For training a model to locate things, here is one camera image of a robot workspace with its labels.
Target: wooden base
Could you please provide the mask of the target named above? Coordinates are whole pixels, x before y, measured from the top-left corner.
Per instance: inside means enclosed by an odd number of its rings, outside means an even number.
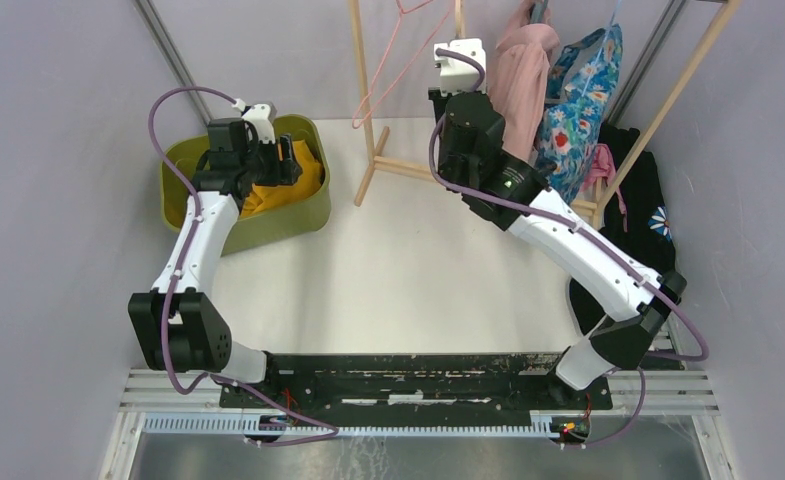
[[[390,133],[389,127],[383,127],[383,130],[380,132],[380,139],[377,141],[377,144],[374,145],[375,155],[369,161],[368,167],[366,167],[365,174],[363,174],[363,181],[360,183],[360,188],[357,190],[357,196],[354,198],[354,205],[358,207],[362,205],[366,192],[368,192],[368,187],[371,184],[371,180],[374,178],[374,172],[377,170],[403,175],[405,177],[417,178],[439,185],[439,183],[436,182],[436,179],[433,178],[433,174],[430,173],[430,167],[427,165],[383,156],[383,149],[386,147],[386,141],[389,140]],[[595,202],[586,200],[575,200],[572,202],[572,208],[578,215],[589,218],[592,227],[596,230],[601,228],[601,216],[595,215],[596,210],[598,209],[597,202],[600,201],[601,195],[601,179],[599,178],[595,182]]]
[[[371,184],[371,179],[374,178],[374,172],[376,170],[436,183],[436,180],[433,179],[433,174],[430,173],[430,168],[427,165],[383,156],[383,149],[386,147],[389,133],[389,127],[383,127],[383,130],[380,132],[380,139],[377,141],[377,145],[374,146],[374,157],[368,162],[365,174],[363,174],[363,181],[360,183],[360,188],[357,190],[357,196],[354,198],[354,205],[358,207],[363,203],[365,194],[368,191],[368,186]]]

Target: floral bag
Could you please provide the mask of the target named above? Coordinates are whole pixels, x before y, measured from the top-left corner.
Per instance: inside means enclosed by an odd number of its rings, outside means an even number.
[[[599,41],[603,41],[603,49],[596,47]],[[599,53],[564,84],[581,51],[593,47],[600,49]],[[592,166],[592,153],[607,102],[619,82],[621,62],[622,30],[616,24],[609,34],[601,28],[563,48],[549,74],[546,98],[559,101],[561,87],[565,98],[545,110],[534,144],[538,151],[535,166],[566,203],[575,199]]]

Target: pink wire hanger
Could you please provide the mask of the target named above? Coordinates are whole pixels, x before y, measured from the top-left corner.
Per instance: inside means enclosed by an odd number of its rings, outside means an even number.
[[[416,5],[415,7],[406,9],[404,8],[403,5],[401,5],[401,0],[395,0],[395,3],[398,5],[398,21],[395,23],[395,30],[392,32],[392,38],[389,40],[389,44],[386,45],[386,51],[383,52],[383,58],[380,59],[380,65],[377,66],[377,70],[375,70],[374,72],[374,76],[371,79],[371,85],[368,88],[368,92],[366,93],[366,96],[363,97],[362,100],[360,101],[360,104],[357,105],[357,110],[354,112],[354,115],[351,117],[352,128],[357,129],[362,127],[365,121],[369,117],[371,117],[371,115],[374,113],[377,107],[379,107],[380,104],[383,103],[383,100],[386,98],[386,96],[389,95],[389,92],[391,92],[392,89],[395,88],[395,85],[397,85],[398,82],[401,80],[401,78],[403,78],[404,75],[407,73],[407,71],[410,70],[410,67],[413,66],[413,63],[415,63],[418,56],[421,55],[421,52],[423,52],[424,49],[427,48],[427,46],[430,44],[430,41],[433,40],[433,37],[435,37],[436,34],[439,33],[439,29],[442,28],[442,25],[445,24],[445,21],[448,20],[448,17],[451,16],[451,12],[454,11],[454,0],[450,0],[450,7],[448,8],[448,11],[445,12],[445,15],[442,17],[442,19],[433,29],[433,32],[431,32],[430,36],[427,37],[427,40],[425,40],[424,44],[422,44],[421,48],[419,48],[419,50],[415,53],[415,55],[413,55],[413,58],[411,58],[409,63],[407,63],[407,66],[404,67],[404,69],[401,71],[400,74],[398,74],[398,77],[392,82],[391,85],[389,85],[389,88],[387,88],[386,91],[383,92],[383,95],[380,96],[380,100],[378,100],[377,103],[375,103],[374,105],[369,105],[368,112],[366,112],[366,114],[362,118],[358,118],[360,115],[360,111],[363,109],[366,102],[368,102],[369,98],[374,93],[374,87],[377,84],[377,78],[380,76],[380,72],[381,70],[383,70],[383,66],[386,63],[386,59],[389,57],[389,52],[392,50],[392,45],[395,43],[395,38],[398,36],[398,31],[401,29],[401,22],[404,19],[404,16],[413,13],[424,6],[433,3],[434,1],[435,0],[425,0],[424,2]]]

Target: yellow cloth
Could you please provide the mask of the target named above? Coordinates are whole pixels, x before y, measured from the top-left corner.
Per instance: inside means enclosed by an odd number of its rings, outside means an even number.
[[[284,187],[260,187],[254,185],[253,191],[245,199],[245,205],[243,205],[242,214],[239,215],[239,218],[245,218],[255,213],[289,205],[290,203],[300,202],[311,197],[321,188],[321,176],[323,173],[321,162],[313,157],[306,141],[294,141],[292,146],[295,151],[295,159],[303,169],[303,173],[298,177],[298,181],[294,185]]]

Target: metal floor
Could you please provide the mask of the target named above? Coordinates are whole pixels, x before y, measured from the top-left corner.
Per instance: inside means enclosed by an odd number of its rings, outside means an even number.
[[[592,439],[622,425],[594,418]],[[145,434],[130,476],[139,480],[284,478],[708,479],[689,417],[640,418],[629,435],[588,450],[543,439],[355,437],[259,449],[239,436]]]

